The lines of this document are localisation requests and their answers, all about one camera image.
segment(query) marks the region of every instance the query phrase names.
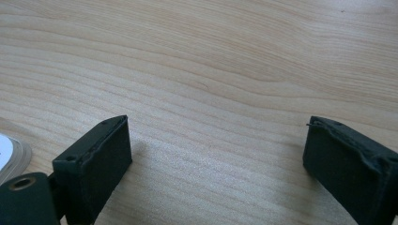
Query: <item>light wood grain tabletop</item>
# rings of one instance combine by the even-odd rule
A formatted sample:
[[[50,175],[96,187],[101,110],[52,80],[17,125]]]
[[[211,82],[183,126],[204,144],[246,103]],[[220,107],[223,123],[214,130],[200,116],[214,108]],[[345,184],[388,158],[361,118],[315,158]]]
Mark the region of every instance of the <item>light wood grain tabletop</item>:
[[[302,167],[306,123],[398,150],[395,0],[3,0],[0,68],[26,173],[129,117],[96,224],[356,224]]]

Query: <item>wood grain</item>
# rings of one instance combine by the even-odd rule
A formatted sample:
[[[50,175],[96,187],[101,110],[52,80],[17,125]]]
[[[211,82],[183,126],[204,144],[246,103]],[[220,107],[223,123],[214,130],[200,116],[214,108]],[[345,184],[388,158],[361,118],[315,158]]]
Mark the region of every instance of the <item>wood grain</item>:
[[[27,173],[130,118],[96,224],[355,224],[303,169],[312,114],[398,150],[398,3],[0,2],[0,130]]]

